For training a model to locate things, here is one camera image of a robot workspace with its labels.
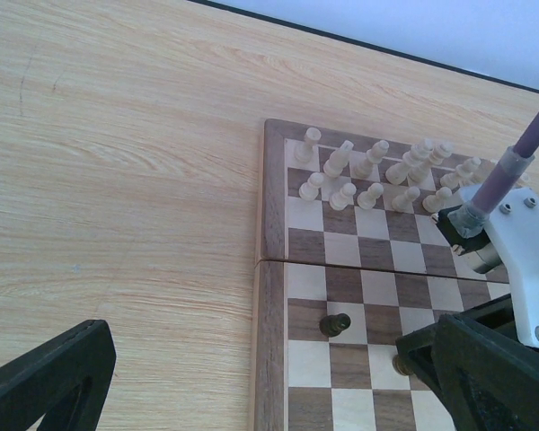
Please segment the white pawn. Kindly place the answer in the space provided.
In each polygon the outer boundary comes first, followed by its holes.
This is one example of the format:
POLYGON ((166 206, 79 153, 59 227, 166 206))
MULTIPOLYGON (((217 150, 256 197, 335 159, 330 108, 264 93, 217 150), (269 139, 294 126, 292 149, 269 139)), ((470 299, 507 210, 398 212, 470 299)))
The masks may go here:
POLYGON ((357 197, 358 206, 363 210, 372 209, 376 201, 383 196, 384 187, 381 183, 373 183, 366 191, 361 192, 357 197))
POLYGON ((320 172, 313 172, 308 180, 300 186, 298 190, 299 197, 305 201, 316 200, 323 182, 323 174, 320 172))
POLYGON ((348 205, 353 204, 353 198, 356 192, 357 188, 353 183, 345 183, 338 191, 330 195, 330 207, 335 211, 342 211, 348 205))
POLYGON ((433 214, 438 213, 445 207, 445 203, 451 198, 452 190, 449 187, 442 187, 434 195, 427 196, 422 201, 423 208, 433 214))
POLYGON ((419 196, 420 190, 417 187, 409 187, 392 200, 392 209, 396 212, 408 213, 419 196))

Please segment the white rook corner left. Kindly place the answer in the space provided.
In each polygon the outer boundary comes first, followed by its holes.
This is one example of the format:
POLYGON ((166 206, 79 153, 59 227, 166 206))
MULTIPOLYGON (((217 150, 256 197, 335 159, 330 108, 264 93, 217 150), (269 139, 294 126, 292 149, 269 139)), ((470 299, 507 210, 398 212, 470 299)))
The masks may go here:
POLYGON ((314 154, 314 147, 319 143, 322 133, 318 128, 308 128, 304 140, 298 143, 294 150, 294 157, 300 163, 309 163, 314 154))

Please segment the white king piece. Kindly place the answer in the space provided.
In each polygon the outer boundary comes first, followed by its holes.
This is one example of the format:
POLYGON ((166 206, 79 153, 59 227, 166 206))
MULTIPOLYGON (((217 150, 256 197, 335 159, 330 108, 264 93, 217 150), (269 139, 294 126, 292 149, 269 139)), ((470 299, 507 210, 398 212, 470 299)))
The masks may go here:
POLYGON ((408 174, 408 178, 415 183, 422 183, 430 174, 431 168, 440 165, 453 153, 453 145, 449 142, 439 142, 433 145, 429 156, 408 174))

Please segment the white knight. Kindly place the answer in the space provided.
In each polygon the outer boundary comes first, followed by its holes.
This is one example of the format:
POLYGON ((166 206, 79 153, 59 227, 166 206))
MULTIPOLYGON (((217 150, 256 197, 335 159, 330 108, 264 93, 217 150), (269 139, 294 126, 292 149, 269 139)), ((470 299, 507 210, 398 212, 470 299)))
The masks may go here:
POLYGON ((349 164, 349 157, 353 147, 354 144, 351 141, 344 141, 324 163, 323 172, 332 179, 340 177, 342 171, 349 164))
POLYGON ((494 169, 496 162, 497 162, 496 160, 481 161, 481 164, 477 168, 477 170, 473 172, 472 175, 467 180, 463 181, 463 186, 465 187, 465 186, 470 186, 470 185, 475 185, 475 184, 482 184, 490 175, 492 170, 494 169))

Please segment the dark pawn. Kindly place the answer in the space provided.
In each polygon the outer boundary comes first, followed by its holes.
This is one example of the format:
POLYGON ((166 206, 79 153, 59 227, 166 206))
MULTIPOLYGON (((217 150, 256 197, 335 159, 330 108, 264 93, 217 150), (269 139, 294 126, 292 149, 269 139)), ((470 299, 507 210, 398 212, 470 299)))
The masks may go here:
POLYGON ((393 357, 393 368, 394 370, 403 376, 411 376, 413 375, 413 371, 403 362, 403 360, 400 358, 399 355, 395 355, 393 357))
POLYGON ((328 337, 339 336, 351 325, 351 318, 346 313, 330 314, 323 317, 319 322, 320 332, 328 337))

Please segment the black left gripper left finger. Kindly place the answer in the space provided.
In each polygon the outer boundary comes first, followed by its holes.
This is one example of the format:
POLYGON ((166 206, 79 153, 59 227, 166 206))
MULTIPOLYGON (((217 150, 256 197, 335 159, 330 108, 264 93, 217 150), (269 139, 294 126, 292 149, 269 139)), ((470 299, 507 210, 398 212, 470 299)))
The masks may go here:
POLYGON ((87 320, 0 367, 0 430, 94 430, 116 364, 109 324, 87 320))

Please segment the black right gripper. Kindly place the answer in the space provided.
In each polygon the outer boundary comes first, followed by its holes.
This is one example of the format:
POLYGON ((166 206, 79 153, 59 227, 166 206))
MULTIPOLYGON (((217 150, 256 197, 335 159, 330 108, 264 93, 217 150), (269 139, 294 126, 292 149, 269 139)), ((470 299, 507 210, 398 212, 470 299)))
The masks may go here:
POLYGON ((510 294, 438 320, 396 340, 397 354, 433 391, 450 383, 523 391, 539 383, 539 347, 517 340, 510 294))

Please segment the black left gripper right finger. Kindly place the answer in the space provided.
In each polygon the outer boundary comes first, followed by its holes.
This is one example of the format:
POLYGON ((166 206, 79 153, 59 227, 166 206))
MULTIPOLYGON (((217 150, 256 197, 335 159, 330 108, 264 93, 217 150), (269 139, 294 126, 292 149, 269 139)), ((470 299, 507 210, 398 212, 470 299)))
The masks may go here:
POLYGON ((461 315, 443 315, 432 359, 458 430, 539 430, 539 351, 461 315))

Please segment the wooden chess board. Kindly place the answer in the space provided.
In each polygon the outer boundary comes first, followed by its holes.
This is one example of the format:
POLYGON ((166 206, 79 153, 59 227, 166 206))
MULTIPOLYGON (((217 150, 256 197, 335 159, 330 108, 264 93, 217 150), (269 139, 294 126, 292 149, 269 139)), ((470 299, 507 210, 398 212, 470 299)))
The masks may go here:
POLYGON ((450 430, 454 423, 419 379, 398 374, 395 342, 434 323, 508 293, 504 268, 473 272, 450 251, 420 199, 408 213, 392 200, 411 186, 386 181, 386 170, 409 146, 389 141, 365 179, 354 166, 381 139, 318 128, 309 163, 294 157, 305 124, 269 119, 261 141, 260 192, 253 297, 252 430, 450 430), (331 153, 354 144, 340 177, 323 172, 331 153), (298 190, 313 172, 324 176, 316 200, 298 190), (329 197, 345 183, 357 192, 342 211, 329 197), (369 210, 358 195, 381 183, 369 210), (350 327, 328 338, 330 314, 350 327))

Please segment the white queen piece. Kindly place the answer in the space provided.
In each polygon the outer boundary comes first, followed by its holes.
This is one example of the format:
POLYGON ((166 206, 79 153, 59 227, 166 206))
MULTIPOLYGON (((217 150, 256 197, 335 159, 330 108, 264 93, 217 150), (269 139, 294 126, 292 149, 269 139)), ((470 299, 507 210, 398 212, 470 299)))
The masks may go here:
POLYGON ((408 173, 429 157, 432 149, 433 143, 428 139, 424 139, 413 145, 409 151, 403 154, 400 162, 390 166, 386 170, 386 180, 393 185, 402 184, 407 178, 408 173))

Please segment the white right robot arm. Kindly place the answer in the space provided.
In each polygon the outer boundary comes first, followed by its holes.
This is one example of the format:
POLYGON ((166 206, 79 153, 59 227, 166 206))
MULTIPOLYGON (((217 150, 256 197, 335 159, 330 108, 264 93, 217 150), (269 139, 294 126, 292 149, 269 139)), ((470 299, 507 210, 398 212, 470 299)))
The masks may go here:
POLYGON ((463 187, 432 216, 437 229, 469 268, 490 274, 504 267, 510 298, 487 303, 467 316, 526 347, 539 349, 539 197, 530 188, 512 189, 490 214, 480 234, 461 238, 447 217, 478 191, 463 187))

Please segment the white knight right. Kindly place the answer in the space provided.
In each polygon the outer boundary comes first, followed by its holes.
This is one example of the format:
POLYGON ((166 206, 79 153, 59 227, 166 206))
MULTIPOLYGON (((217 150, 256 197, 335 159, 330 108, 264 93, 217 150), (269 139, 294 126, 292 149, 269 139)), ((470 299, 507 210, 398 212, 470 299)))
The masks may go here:
POLYGON ((497 162, 496 160, 481 161, 481 164, 477 168, 477 170, 473 172, 472 175, 467 180, 463 181, 463 186, 465 187, 465 186, 470 186, 470 185, 475 185, 475 184, 482 184, 490 175, 492 170, 494 169, 496 162, 497 162))

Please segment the white bishop right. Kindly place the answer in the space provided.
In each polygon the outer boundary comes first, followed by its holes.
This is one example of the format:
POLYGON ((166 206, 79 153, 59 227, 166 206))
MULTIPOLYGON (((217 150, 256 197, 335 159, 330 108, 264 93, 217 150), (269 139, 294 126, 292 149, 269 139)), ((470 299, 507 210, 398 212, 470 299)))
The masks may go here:
POLYGON ((480 167, 481 159, 478 157, 472 157, 465 160, 463 163, 458 164, 453 172, 444 175, 440 179, 440 185, 442 187, 448 187, 455 189, 458 187, 462 180, 469 179, 473 173, 480 167))

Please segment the white knight left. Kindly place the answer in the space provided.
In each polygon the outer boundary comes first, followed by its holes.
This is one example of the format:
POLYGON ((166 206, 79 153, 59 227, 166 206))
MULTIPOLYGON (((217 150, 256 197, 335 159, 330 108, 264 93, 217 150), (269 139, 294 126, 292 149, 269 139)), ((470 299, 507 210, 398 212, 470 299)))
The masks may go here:
POLYGON ((323 172, 332 179, 340 177, 342 171, 349 164, 349 157, 353 147, 354 144, 351 141, 344 141, 324 163, 323 172))

